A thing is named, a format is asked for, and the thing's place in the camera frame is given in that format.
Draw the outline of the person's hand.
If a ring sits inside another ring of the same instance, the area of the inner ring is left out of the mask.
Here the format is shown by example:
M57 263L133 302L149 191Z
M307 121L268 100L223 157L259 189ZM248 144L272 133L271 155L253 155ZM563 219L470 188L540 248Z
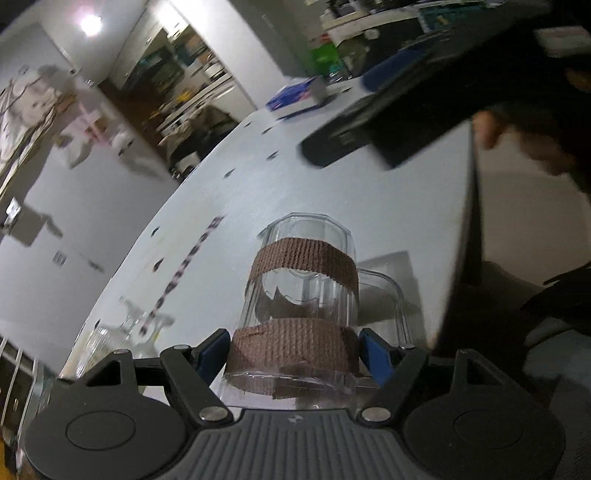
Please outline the person's hand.
M522 131L493 111L476 113L472 124L475 139L485 151L493 150L504 137L510 135L527 158L552 176L567 174L574 166L574 159L553 138Z

